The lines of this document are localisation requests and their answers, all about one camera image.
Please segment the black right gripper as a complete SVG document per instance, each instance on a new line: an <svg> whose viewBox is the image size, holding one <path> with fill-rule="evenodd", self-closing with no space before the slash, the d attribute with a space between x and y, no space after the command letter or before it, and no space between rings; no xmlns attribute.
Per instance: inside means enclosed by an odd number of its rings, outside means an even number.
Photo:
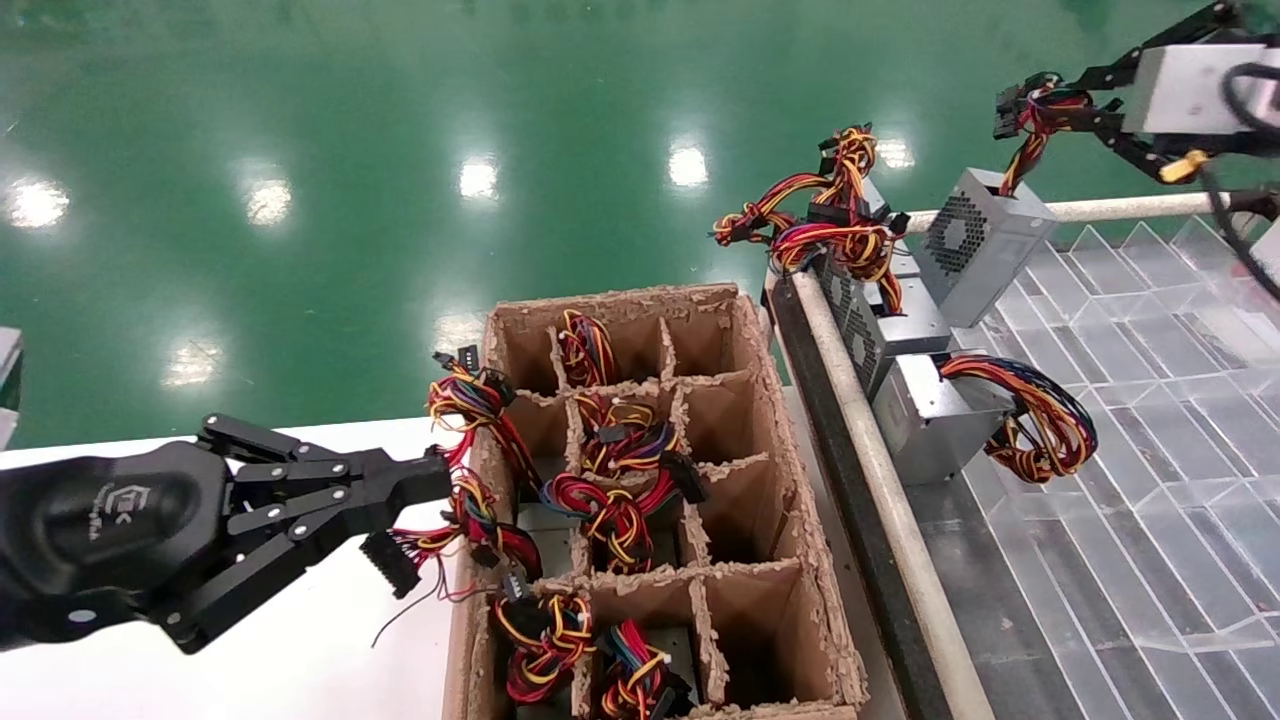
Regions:
<svg viewBox="0 0 1280 720"><path fill-rule="evenodd" d="M1243 38L1245 17L1244 1L1212 1L1126 50L1119 59L1087 68L1073 82L1064 81L1060 73L1043 70L1027 77L1018 88L1006 88L996 101L993 137L1023 135L1024 140L1010 158L1001 182L1023 183L1039 164L1050 138L1062 132L1094 136L1106 149L1161 184L1189 183L1211 158L1221 155L1277 158L1277 129L1230 135L1140 133L1149 142L1144 141L1121 131L1123 114L1117 111L1121 100L1100 108L1089 94L1132 85L1140 56L1156 47Z"/></svg>

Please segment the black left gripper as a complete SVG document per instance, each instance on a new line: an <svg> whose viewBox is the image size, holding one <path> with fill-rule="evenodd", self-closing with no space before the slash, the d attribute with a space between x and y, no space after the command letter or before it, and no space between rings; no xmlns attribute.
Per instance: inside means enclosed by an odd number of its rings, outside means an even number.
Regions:
<svg viewBox="0 0 1280 720"><path fill-rule="evenodd" d="M227 460L241 466L230 474ZM123 457L81 456L3 471L3 648L60 644L127 623L160 626L197 653L355 536L401 597L399 503L330 503L233 561L225 501L236 511L367 480L404 503L444 498L440 451L398 461L348 454L225 414L197 445L170 442Z"/></svg>

